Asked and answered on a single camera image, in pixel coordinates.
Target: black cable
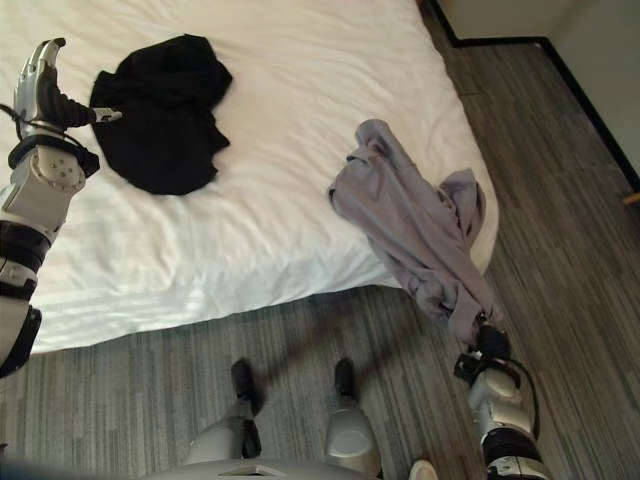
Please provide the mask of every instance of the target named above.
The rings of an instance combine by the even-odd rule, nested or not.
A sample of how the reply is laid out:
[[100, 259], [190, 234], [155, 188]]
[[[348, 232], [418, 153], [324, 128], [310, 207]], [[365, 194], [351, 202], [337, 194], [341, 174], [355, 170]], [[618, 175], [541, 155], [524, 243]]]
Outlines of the black cable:
[[533, 437], [538, 440], [538, 436], [540, 435], [540, 404], [538, 402], [538, 391], [536, 390], [536, 385], [533, 383], [533, 378], [531, 378], [529, 370], [527, 370], [522, 363], [511, 358], [507, 359], [507, 362], [518, 367], [522, 373], [525, 374], [527, 381], [531, 386], [531, 396], [533, 397]]
[[70, 140], [71, 142], [76, 144], [76, 146], [78, 146], [78, 147], [80, 147], [82, 149], [85, 149], [84, 145], [82, 145], [78, 140], [73, 138], [71, 135], [68, 135], [68, 134], [66, 134], [64, 132], [56, 130], [55, 128], [48, 127], [47, 125], [40, 125], [39, 123], [35, 123], [35, 122], [30, 121], [30, 120], [25, 120], [20, 115], [18, 115], [18, 112], [16, 112], [13, 108], [5, 105], [4, 103], [0, 103], [0, 110], [2, 110], [4, 113], [9, 115], [11, 117], [11, 120], [13, 120], [15, 122], [15, 124], [16, 124], [16, 132], [18, 133], [18, 138], [20, 140], [22, 140], [22, 137], [20, 136], [20, 124], [24, 123], [25, 125], [30, 125], [30, 126], [35, 127], [35, 128], [40, 128], [41, 130], [46, 130], [47, 132], [52, 132], [52, 133], [55, 133], [56, 135], [62, 135], [63, 138], [66, 138], [67, 140]]

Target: robotic hand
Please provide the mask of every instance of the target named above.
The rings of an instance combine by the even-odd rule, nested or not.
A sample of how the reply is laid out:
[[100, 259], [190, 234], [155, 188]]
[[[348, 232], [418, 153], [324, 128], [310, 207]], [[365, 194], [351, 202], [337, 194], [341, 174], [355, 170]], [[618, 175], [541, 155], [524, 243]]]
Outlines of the robotic hand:
[[28, 359], [40, 327], [29, 305], [36, 274], [65, 221], [69, 202], [99, 168], [98, 157], [64, 131], [122, 116], [87, 108], [62, 94], [55, 61], [63, 38], [38, 45], [27, 59], [14, 108], [20, 143], [9, 154], [10, 185], [0, 191], [0, 378]]

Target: white bedsheet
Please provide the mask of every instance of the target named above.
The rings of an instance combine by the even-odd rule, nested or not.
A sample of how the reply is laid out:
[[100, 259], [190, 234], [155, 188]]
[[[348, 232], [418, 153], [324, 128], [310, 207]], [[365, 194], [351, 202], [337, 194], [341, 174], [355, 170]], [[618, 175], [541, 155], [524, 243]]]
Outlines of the white bedsheet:
[[[67, 39], [59, 83], [87, 102], [100, 70], [182, 33], [207, 37], [234, 76], [214, 112], [231, 141], [215, 157], [218, 176], [188, 196], [157, 197], [101, 160], [40, 271], [34, 351], [396, 285], [325, 198], [371, 117], [390, 124], [429, 181], [473, 169], [488, 207], [472, 257], [486, 268], [494, 190], [413, 0], [3, 0], [0, 101], [11, 104], [23, 62], [44, 39]], [[3, 122], [6, 156], [16, 139]], [[101, 153], [88, 127], [71, 133]]]

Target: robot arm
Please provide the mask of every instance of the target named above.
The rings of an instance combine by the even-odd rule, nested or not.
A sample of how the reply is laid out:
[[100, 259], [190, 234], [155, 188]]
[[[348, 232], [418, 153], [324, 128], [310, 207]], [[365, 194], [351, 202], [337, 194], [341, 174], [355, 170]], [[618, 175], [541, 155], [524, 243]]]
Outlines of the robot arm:
[[[488, 339], [488, 347], [483, 345], [483, 337]], [[532, 390], [533, 418], [525, 408], [520, 373], [525, 374]], [[483, 325], [478, 346], [460, 355], [454, 375], [470, 387], [469, 407], [484, 453], [487, 480], [552, 480], [535, 444], [539, 430], [535, 386], [527, 370], [511, 359], [506, 334]]]
[[57, 86], [62, 38], [41, 43], [27, 59], [14, 96], [20, 143], [9, 154], [10, 185], [0, 191], [0, 377], [29, 358], [40, 312], [29, 305], [38, 269], [65, 222], [71, 198], [98, 168], [98, 157], [64, 131], [117, 120], [111, 109], [90, 109]]

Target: bed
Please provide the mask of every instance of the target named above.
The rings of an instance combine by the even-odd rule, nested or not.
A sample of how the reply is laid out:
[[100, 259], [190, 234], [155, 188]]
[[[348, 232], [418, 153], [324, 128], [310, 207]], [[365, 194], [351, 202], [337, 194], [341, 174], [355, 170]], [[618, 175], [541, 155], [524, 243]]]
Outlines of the bed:
[[[34, 351], [397, 286], [326, 200], [367, 118], [388, 122], [432, 183], [473, 169], [487, 212], [471, 255], [487, 267], [495, 193], [414, 0], [6, 0], [0, 101], [11, 103], [23, 62], [44, 39], [67, 39], [59, 84], [86, 103], [100, 70], [183, 33], [207, 37], [234, 76], [214, 112], [231, 141], [214, 159], [218, 176], [187, 196], [153, 196], [101, 160], [40, 271]], [[101, 154], [90, 128], [71, 133]], [[15, 143], [7, 119], [2, 154]], [[0, 184], [9, 174], [2, 162]]]

